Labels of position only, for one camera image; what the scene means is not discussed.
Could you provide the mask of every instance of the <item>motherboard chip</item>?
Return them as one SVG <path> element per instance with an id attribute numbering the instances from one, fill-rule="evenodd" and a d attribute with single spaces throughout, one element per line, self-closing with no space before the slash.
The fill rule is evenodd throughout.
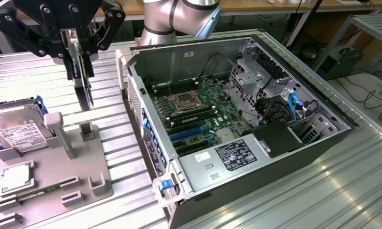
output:
<path id="1" fill-rule="evenodd" d="M 226 142 L 228 142 L 236 138 L 235 134 L 232 133 L 232 131 L 230 130 L 228 127 L 219 129 L 216 131 L 216 136 L 223 143 L 226 143 Z"/>

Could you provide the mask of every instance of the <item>cooling vent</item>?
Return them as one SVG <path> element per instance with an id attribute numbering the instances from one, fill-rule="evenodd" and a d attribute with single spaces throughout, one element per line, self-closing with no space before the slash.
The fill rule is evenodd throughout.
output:
<path id="1" fill-rule="evenodd" d="M 136 94 L 136 90 L 132 84 L 132 78 L 128 79 L 128 100 L 131 107 L 133 109 L 133 113 L 136 116 L 136 122 L 139 126 L 141 125 L 141 107 L 140 107 L 140 100 Z"/>

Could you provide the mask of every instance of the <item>cpu socket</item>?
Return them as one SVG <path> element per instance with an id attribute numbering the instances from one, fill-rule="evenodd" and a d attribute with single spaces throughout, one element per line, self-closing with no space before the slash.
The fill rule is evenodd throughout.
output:
<path id="1" fill-rule="evenodd" d="M 171 99 L 177 107 L 177 112 L 180 113 L 203 105 L 193 91 L 175 94 L 172 95 Z"/>

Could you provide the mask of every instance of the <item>hard drive label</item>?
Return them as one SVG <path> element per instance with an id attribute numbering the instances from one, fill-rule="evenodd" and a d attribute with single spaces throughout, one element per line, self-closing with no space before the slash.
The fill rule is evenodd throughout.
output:
<path id="1" fill-rule="evenodd" d="M 0 130 L 0 136 L 14 149 L 26 148 L 44 143 L 45 138 L 34 123 Z"/>
<path id="2" fill-rule="evenodd" d="M 228 171 L 234 171 L 258 160 L 243 139 L 215 148 L 215 150 Z"/>

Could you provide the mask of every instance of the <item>pcie slot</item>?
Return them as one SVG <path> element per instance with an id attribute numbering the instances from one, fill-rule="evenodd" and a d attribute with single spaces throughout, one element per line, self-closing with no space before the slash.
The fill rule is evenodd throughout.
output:
<path id="1" fill-rule="evenodd" d="M 191 150 L 196 151 L 196 150 L 199 150 L 201 147 L 204 147 L 207 145 L 208 145 L 208 140 L 204 140 L 204 141 L 201 141 L 199 143 L 195 143 L 195 144 L 192 144 L 189 146 L 185 146 L 185 147 L 181 147 L 181 148 L 176 149 L 176 152 L 177 152 L 177 154 L 181 154 L 181 153 L 188 152 Z"/>
<path id="2" fill-rule="evenodd" d="M 176 133 L 179 133 L 179 132 L 183 132 L 183 131 L 185 131 L 185 130 L 193 129 L 193 128 L 196 128 L 197 126 L 199 126 L 197 123 L 189 123 L 189 124 L 183 125 L 183 126 L 180 126 L 180 127 L 177 127 L 177 128 L 172 128 L 171 130 L 167 131 L 167 134 L 168 134 L 168 135 L 173 135 L 173 134 L 176 134 Z"/>
<path id="3" fill-rule="evenodd" d="M 185 138 L 185 137 L 189 137 L 189 136 L 192 136 L 192 135 L 200 134 L 203 131 L 204 131 L 204 126 L 196 128 L 196 129 L 193 129 L 193 130 L 189 130 L 189 131 L 187 131 L 187 132 L 184 132 L 184 133 L 181 133 L 181 134 L 177 134 L 177 135 L 171 136 L 171 137 L 169 137 L 169 140 L 171 140 L 171 141 L 180 140 L 180 139 L 183 139 L 183 138 Z"/>

